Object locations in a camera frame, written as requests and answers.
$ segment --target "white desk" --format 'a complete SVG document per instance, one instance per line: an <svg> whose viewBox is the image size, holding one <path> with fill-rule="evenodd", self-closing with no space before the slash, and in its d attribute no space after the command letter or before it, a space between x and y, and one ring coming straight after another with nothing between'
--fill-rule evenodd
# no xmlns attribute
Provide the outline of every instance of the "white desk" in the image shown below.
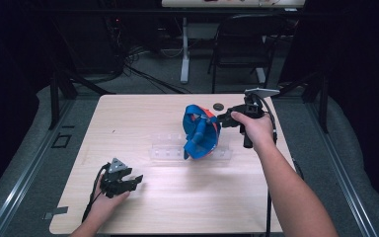
<svg viewBox="0 0 379 237"><path fill-rule="evenodd" d="M303 8L305 0L217 0L205 2L204 0L162 0L163 7L169 8ZM187 84L190 72L190 53L188 48L188 23L183 20L183 66L181 69L181 83ZM262 80L265 75L257 69Z"/></svg>
<svg viewBox="0 0 379 237"><path fill-rule="evenodd" d="M261 162L253 149L243 147L239 127L222 128L232 156L217 161L160 161L150 158L152 134L184 133L187 105L211 110L243 104L244 95L109 95L95 110L58 207L53 234L71 233L81 223L94 180L101 166L114 157L133 168L131 177L144 175L137 190L100 229L106 234L199 234L265 232L267 186ZM273 105L267 100L271 109ZM278 128L277 146L290 159ZM281 227L272 211L271 231Z"/></svg>

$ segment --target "blue object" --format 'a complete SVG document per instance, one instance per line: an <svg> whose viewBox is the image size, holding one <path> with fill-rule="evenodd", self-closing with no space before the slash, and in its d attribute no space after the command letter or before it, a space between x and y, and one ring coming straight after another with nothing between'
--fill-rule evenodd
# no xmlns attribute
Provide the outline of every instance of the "blue object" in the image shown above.
<svg viewBox="0 0 379 237"><path fill-rule="evenodd" d="M184 159L202 158L217 146L221 126L209 110L197 105L187 106L183 127L187 135Z"/></svg>

